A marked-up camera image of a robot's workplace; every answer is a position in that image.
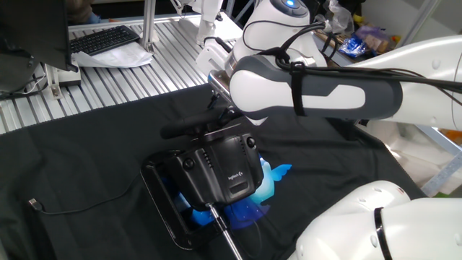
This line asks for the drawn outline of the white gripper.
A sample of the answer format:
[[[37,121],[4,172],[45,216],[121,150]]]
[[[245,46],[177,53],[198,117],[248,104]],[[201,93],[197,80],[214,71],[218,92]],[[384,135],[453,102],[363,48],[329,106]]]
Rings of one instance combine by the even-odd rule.
[[[205,38],[204,47],[196,59],[201,72],[208,76],[212,71],[224,70],[230,76],[234,70],[235,57],[232,48],[221,38]],[[220,94],[213,94],[207,108],[213,109]],[[232,115],[230,108],[225,108],[218,118],[218,122],[228,121]]]

